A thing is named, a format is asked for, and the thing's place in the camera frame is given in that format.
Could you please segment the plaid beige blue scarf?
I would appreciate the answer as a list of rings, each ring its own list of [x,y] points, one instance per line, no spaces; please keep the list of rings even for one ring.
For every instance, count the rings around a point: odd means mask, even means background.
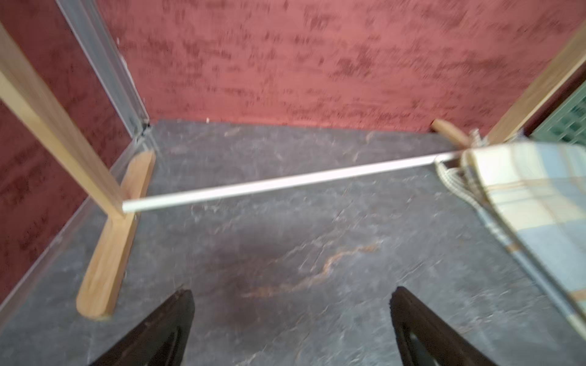
[[[585,335],[585,148],[528,139],[437,158],[446,188]]]

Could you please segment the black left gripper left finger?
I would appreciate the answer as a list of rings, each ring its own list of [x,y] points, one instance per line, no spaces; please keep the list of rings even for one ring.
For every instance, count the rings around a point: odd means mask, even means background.
[[[180,365],[195,314],[192,292],[178,290],[94,365]]]

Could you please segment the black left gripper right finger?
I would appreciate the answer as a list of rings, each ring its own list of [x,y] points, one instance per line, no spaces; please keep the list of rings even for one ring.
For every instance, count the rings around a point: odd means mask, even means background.
[[[493,365],[405,287],[390,299],[395,339],[404,365]]]

